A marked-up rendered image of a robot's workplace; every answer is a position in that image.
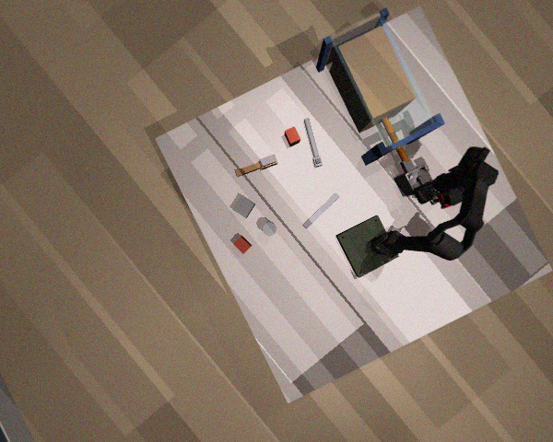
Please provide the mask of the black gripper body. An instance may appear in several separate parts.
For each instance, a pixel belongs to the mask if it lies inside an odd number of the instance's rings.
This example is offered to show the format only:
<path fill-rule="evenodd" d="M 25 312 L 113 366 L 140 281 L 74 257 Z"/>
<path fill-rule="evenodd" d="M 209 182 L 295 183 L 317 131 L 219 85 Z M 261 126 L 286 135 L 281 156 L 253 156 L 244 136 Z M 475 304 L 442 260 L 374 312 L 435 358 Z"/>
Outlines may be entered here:
<path fill-rule="evenodd" d="M 461 168 L 460 166 L 456 166 L 456 167 L 453 167 L 452 169 L 449 169 L 449 171 L 453 172 L 460 168 Z M 413 190 L 413 193 L 417 197 L 420 204 L 425 204 L 430 200 L 432 200 L 433 196 L 437 195 L 439 191 L 448 190 L 448 192 L 451 192 L 455 190 L 455 188 L 452 188 L 447 184 L 446 178 L 449 173 L 445 173 L 440 177 L 438 177 L 437 179 L 433 180 L 434 183 L 432 183 L 429 186 L 423 184 Z"/>

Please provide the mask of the reddish-brown box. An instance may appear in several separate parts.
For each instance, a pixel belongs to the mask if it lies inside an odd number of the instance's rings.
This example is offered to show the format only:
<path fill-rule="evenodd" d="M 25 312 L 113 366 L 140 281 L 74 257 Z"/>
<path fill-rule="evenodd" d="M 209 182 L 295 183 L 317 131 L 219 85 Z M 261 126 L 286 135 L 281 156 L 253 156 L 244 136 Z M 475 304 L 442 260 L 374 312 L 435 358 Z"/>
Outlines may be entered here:
<path fill-rule="evenodd" d="M 296 145 L 300 142 L 300 137 L 297 133 L 297 130 L 296 130 L 295 126 L 289 128 L 285 131 L 285 137 L 288 141 L 289 146 Z"/>
<path fill-rule="evenodd" d="M 243 254 L 252 246 L 243 236 L 241 236 L 234 244 Z"/>

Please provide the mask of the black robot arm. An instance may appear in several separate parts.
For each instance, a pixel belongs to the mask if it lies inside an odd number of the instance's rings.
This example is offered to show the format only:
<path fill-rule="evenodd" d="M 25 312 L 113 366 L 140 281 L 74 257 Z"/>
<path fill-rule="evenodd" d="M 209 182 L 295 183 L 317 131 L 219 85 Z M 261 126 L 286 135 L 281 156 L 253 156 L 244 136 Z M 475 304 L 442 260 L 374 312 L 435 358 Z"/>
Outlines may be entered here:
<path fill-rule="evenodd" d="M 386 255 L 392 259 L 404 250 L 413 250 L 430 252 L 453 261 L 470 249 L 476 233 L 485 225 L 483 216 L 488 189 L 498 176 L 498 171 L 485 162 L 489 151 L 486 147 L 469 147 L 458 164 L 461 168 L 446 178 L 447 184 L 455 190 L 439 191 L 443 193 L 445 204 L 462 203 L 460 213 L 454 219 L 439 224 L 426 237 L 406 237 L 396 230 L 384 233 L 368 242 L 373 255 Z M 445 233 L 459 225 L 466 228 L 461 242 Z"/>

